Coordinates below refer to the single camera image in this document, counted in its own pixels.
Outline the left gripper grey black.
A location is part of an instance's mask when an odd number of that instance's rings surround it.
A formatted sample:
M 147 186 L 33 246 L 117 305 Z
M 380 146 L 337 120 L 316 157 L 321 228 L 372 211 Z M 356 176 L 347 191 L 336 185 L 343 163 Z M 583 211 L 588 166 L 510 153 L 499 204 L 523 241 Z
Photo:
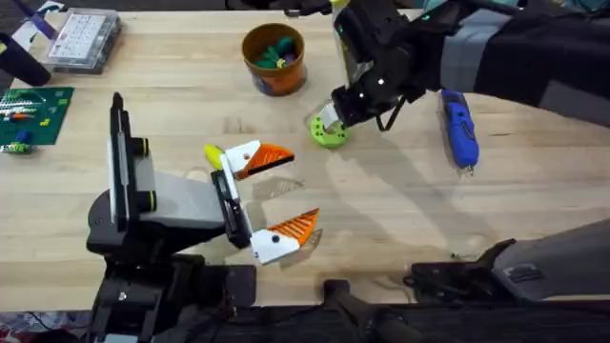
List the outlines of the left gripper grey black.
M 268 264 L 298 252 L 315 230 L 319 208 L 253 232 L 241 204 L 237 181 L 295 160 L 287 148 L 254 140 L 228 150 L 206 145 L 213 167 L 208 181 L 156 171 L 149 156 L 135 159 L 135 185 L 148 200 L 141 218 L 170 229 L 171 237 L 188 232 L 220 233 L 239 249 L 251 244 L 254 258 Z

